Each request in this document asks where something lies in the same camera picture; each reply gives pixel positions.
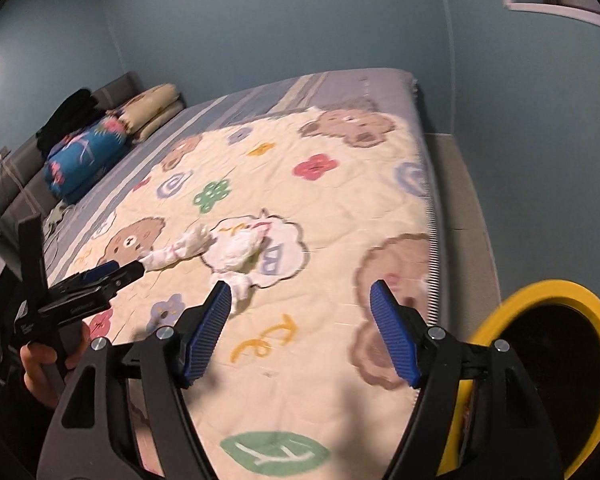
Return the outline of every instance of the headboard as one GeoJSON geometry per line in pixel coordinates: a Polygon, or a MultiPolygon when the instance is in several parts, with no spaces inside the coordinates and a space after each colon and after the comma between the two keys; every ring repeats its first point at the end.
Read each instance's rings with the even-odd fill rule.
{"type": "MultiPolygon", "coordinates": [[[[135,72],[127,72],[106,86],[93,92],[98,106],[110,110],[142,92],[142,84],[135,72]]],[[[18,222],[40,214],[46,218],[58,204],[48,190],[43,173],[44,159],[33,134],[23,145],[9,154],[0,166],[0,256],[19,276],[17,227],[18,222]]]]}

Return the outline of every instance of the yellow rim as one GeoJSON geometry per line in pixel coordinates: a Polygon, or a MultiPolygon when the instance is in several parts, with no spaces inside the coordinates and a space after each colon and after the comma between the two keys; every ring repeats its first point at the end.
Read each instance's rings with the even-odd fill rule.
{"type": "MultiPolygon", "coordinates": [[[[503,330],[524,311],[542,304],[561,304],[573,308],[585,316],[600,338],[600,300],[581,285],[563,280],[547,280],[534,283],[516,292],[493,312],[472,336],[471,342],[490,345],[503,330]]],[[[462,413],[471,394],[471,381],[462,381],[458,389],[458,400],[454,419],[446,441],[445,452],[440,463],[439,474],[458,467],[458,452],[462,428],[462,413]]],[[[569,478],[586,460],[600,442],[600,414],[584,448],[576,460],[567,468],[564,477],[569,478]]]]}

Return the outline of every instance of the floor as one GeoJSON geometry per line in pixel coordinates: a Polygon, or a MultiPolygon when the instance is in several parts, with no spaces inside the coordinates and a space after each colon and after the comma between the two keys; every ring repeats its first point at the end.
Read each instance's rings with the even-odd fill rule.
{"type": "Polygon", "coordinates": [[[500,304],[489,236],[469,172],[456,141],[427,134],[445,221],[451,332],[466,340],[500,304]]]}

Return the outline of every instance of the mattress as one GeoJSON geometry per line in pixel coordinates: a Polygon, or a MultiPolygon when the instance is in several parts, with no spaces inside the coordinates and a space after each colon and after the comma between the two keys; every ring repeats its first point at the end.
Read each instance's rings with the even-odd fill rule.
{"type": "MultiPolygon", "coordinates": [[[[173,324],[211,289],[235,232],[266,225],[206,374],[184,397],[219,478],[381,478],[416,392],[395,373],[368,306],[384,279],[446,325],[441,215],[414,106],[391,69],[325,72],[186,108],[136,146],[46,246],[50,280],[126,264],[204,224],[202,256],[152,271],[90,323],[115,344],[173,324]]],[[[132,419],[160,472],[141,385],[132,419]]]]}

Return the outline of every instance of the human hand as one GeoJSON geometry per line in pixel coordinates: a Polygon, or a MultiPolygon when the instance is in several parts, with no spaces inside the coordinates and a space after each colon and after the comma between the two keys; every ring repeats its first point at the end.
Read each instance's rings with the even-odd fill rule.
{"type": "MultiPolygon", "coordinates": [[[[77,351],[69,356],[64,364],[67,370],[73,370],[77,367],[82,354],[87,349],[90,340],[89,327],[85,322],[82,322],[82,340],[77,351]]],[[[56,362],[58,355],[56,351],[46,345],[40,343],[29,343],[24,345],[20,349],[20,358],[22,359],[22,366],[24,367],[24,384],[27,390],[31,392],[31,395],[46,407],[52,410],[58,405],[58,396],[53,386],[46,378],[45,373],[42,371],[41,365],[50,365],[56,362]]],[[[65,381],[69,380],[71,372],[64,378],[65,381]]]]}

